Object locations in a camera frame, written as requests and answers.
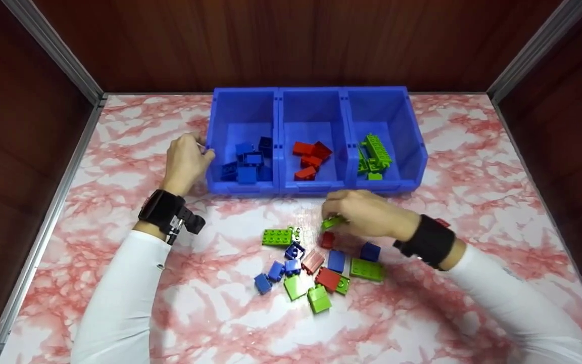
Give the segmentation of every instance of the white sleeve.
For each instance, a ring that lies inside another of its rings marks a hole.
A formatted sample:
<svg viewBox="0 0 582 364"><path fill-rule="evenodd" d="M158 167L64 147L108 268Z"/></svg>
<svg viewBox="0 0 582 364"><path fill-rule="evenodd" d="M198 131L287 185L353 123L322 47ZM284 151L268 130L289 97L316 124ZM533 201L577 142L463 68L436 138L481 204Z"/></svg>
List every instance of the white sleeve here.
<svg viewBox="0 0 582 364"><path fill-rule="evenodd" d="M520 348L524 364L582 364L582 331L531 285L471 245L448 275Z"/></svg>
<svg viewBox="0 0 582 364"><path fill-rule="evenodd" d="M152 304L169 250L157 237L129 233L87 306L72 364L149 364Z"/></svg>

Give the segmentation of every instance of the blue plastic bin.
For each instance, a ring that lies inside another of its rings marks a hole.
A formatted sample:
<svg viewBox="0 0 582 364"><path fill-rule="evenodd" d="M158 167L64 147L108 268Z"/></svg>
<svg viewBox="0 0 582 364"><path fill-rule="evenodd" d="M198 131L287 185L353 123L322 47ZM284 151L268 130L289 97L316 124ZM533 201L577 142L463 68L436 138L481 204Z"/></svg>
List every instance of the blue plastic bin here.
<svg viewBox="0 0 582 364"><path fill-rule="evenodd" d="M360 144L368 133L376 134L393 163L383 180L356 176L354 189L392 194L414 191L421 184L428 154L405 87L344 87L351 138ZM356 152L358 170L358 152Z"/></svg>
<svg viewBox="0 0 582 364"><path fill-rule="evenodd" d="M352 171L358 155L353 153L355 149L347 126L342 89L281 88L279 97L280 193L325 196L330 191L346 188L353 182ZM332 150L332 155L321 164L315 180L294 180L294 174L302 169L300 156L293 155L297 141L310 144L321 141Z"/></svg>
<svg viewBox="0 0 582 364"><path fill-rule="evenodd" d="M275 179L278 163L274 161L278 144L276 92L276 87L215 89L206 142L217 154L206 175L211 193L254 197L279 193ZM222 165L236 161L235 145L257 147L260 137L273 138L273 158L264 159L264 165L273 169L273 181L240 185L221 180Z"/></svg>

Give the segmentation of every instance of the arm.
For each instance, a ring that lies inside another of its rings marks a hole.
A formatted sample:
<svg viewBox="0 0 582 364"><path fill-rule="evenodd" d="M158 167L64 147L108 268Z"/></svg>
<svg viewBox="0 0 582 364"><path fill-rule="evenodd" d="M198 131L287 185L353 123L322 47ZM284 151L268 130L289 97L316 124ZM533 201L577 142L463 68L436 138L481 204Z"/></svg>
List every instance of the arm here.
<svg viewBox="0 0 582 364"><path fill-rule="evenodd" d="M215 157L202 154L199 136L184 134L168 149L166 176L160 188L187 194ZM139 221L109 263L95 288L71 350L73 364L150 362L150 318L170 246L165 234Z"/></svg>
<svg viewBox="0 0 582 364"><path fill-rule="evenodd" d="M363 237L393 237L407 242L420 216L369 191L338 191L327 196L323 217L344 216L347 233ZM582 364L582 331L560 308L525 281L511 275L473 246L456 239L439 263L503 327L522 351L524 364Z"/></svg>

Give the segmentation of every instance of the brown wood panel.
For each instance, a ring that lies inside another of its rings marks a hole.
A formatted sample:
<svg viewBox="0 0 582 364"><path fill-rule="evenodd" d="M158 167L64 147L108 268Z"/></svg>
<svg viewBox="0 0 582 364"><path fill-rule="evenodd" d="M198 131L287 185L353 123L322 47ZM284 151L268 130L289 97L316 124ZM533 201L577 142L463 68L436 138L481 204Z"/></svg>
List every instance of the brown wood panel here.
<svg viewBox="0 0 582 364"><path fill-rule="evenodd" d="M582 276L582 20L499 106Z"/></svg>
<svg viewBox="0 0 582 364"><path fill-rule="evenodd" d="M0 2L0 314L91 110Z"/></svg>
<svg viewBox="0 0 582 364"><path fill-rule="evenodd" d="M106 92L487 90L560 0L35 0Z"/></svg>

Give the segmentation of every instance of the red marble table surface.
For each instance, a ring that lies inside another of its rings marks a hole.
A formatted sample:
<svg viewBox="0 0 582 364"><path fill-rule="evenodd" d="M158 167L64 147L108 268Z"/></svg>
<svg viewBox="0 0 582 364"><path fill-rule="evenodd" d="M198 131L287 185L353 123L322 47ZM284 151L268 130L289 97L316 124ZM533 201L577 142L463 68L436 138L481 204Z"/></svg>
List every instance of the red marble table surface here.
<svg viewBox="0 0 582 364"><path fill-rule="evenodd" d="M488 97L411 101L429 161L422 186L393 202L445 219L582 327L582 285ZM69 362L95 285L164 173L169 141L206 133L211 103L210 95L109 98L0 362ZM207 225L179 237L169 255L153 309L153 362L505 361L511 343L495 321L384 239L376 242L385 281L353 278L327 313L314 316L304 298L290 302L282 284L260 296L253 277L283 259L261 246L262 230L300 226L315 247L321 199L217 197L203 183L186 198ZM349 254L359 244L337 237Z"/></svg>

